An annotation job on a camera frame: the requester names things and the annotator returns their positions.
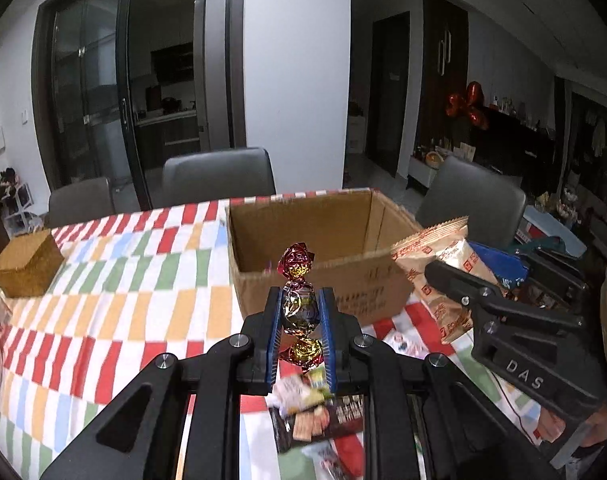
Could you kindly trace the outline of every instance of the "small cardboard box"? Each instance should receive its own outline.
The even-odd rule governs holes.
[[[13,238],[0,254],[0,288],[7,298],[42,296],[62,263],[49,230]]]
[[[241,314],[263,311],[284,251],[305,242],[315,253],[306,279],[334,288],[340,311],[361,325],[400,313],[412,291],[392,260],[396,242],[421,230],[382,193],[355,190],[306,198],[233,205],[228,210],[230,272]]]

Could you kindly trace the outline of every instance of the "tablecloth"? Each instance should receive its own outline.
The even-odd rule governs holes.
[[[120,214],[53,230],[64,264],[43,297],[8,300],[12,319],[0,327],[0,450],[23,479],[39,478],[154,356],[201,354],[240,331],[242,317],[228,270],[228,204],[220,200]],[[400,305],[397,316],[363,331],[383,338],[393,328],[448,355],[538,443],[539,406],[472,360],[472,332],[452,345],[441,344],[436,323],[414,296]],[[281,363],[278,373],[297,371]],[[358,434],[333,445],[344,462],[357,468],[362,440]],[[241,399],[239,455],[241,479],[305,480],[319,473],[300,449],[277,455],[262,397]]]

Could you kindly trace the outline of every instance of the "gold snack package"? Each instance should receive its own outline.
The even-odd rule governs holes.
[[[427,284],[424,276],[427,264],[438,258],[450,266],[497,284],[494,274],[466,242],[467,234],[468,217],[456,218],[423,229],[392,247],[392,259],[404,270],[437,320],[443,343],[451,343],[471,329],[472,319],[461,304]]]

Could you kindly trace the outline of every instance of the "red and gold candy wrapper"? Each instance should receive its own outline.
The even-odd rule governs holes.
[[[312,269],[313,261],[314,253],[300,242],[285,251],[277,267],[288,280],[281,297],[283,331],[297,337],[296,342],[279,357],[304,370],[323,362],[320,341],[308,337],[319,324],[319,306],[314,289],[303,278]]]
[[[415,291],[437,320],[443,343],[451,343],[471,329],[472,319],[468,310],[427,284],[424,275],[427,264],[439,259],[497,284],[494,274],[466,242],[467,235],[468,217],[457,218],[423,229],[392,248],[392,259],[404,270]]]

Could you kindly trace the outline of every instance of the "gray chair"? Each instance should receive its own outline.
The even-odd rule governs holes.
[[[110,181],[100,176],[53,191],[48,207],[48,227],[80,224],[113,214]]]
[[[507,178],[449,156],[415,217],[429,227],[468,216],[470,240],[505,249],[515,237],[525,205],[525,193]]]
[[[270,157],[263,148],[168,158],[161,187],[164,207],[275,193]]]

